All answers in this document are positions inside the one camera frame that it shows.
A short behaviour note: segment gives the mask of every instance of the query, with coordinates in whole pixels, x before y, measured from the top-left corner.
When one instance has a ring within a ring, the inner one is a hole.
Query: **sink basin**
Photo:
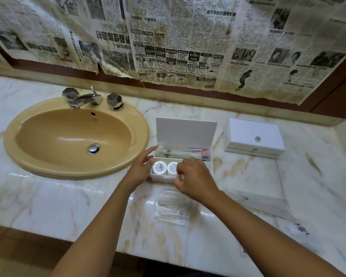
[[[150,140],[143,115],[124,103],[72,110],[62,97],[21,112],[4,134],[8,155],[23,169],[57,179],[90,179],[128,167]]]

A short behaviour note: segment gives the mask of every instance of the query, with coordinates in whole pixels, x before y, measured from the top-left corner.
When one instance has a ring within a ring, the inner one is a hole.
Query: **person's arm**
[[[202,161],[177,165],[177,189],[210,209],[244,247],[264,276],[346,276],[220,191]]]
[[[129,196],[150,175],[153,164],[144,151],[129,168],[100,212],[73,243],[50,277],[106,277],[114,258]]]

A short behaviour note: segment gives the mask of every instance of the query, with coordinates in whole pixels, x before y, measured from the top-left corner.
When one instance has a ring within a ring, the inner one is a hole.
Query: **left hand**
[[[152,155],[148,154],[152,153],[156,149],[157,146],[153,146],[140,154],[129,168],[127,174],[123,177],[120,185],[127,187],[128,190],[133,193],[135,189],[150,175],[154,159]]]

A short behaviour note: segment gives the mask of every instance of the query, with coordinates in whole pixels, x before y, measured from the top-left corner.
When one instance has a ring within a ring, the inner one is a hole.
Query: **marble veining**
[[[0,77],[0,225],[75,241],[114,191],[126,170],[83,181],[32,175],[6,155],[2,136],[21,111],[59,97],[65,86]],[[346,155],[331,128],[233,111],[123,96],[145,116],[150,145],[155,117],[217,121],[214,179],[232,188],[286,199],[292,214],[322,242],[321,257],[346,274]],[[228,117],[279,125],[286,151],[279,159],[224,151]],[[155,200],[167,184],[145,182],[129,198],[117,250],[226,276],[261,276],[229,230],[194,202],[188,227],[153,219]],[[277,226],[269,214],[257,212]]]

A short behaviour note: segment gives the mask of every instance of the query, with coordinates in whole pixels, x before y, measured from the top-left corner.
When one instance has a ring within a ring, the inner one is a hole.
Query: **white box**
[[[230,117],[225,124],[224,150],[277,158],[284,152],[278,125]]]
[[[210,161],[204,161],[210,173],[213,175],[212,150],[217,122],[203,120],[184,120],[179,118],[156,118],[156,140],[158,145],[174,148],[202,148],[208,149]],[[182,159],[154,157],[154,162],[164,161],[167,165],[172,161],[182,162]],[[158,175],[153,173],[153,180],[173,182],[175,176]]]

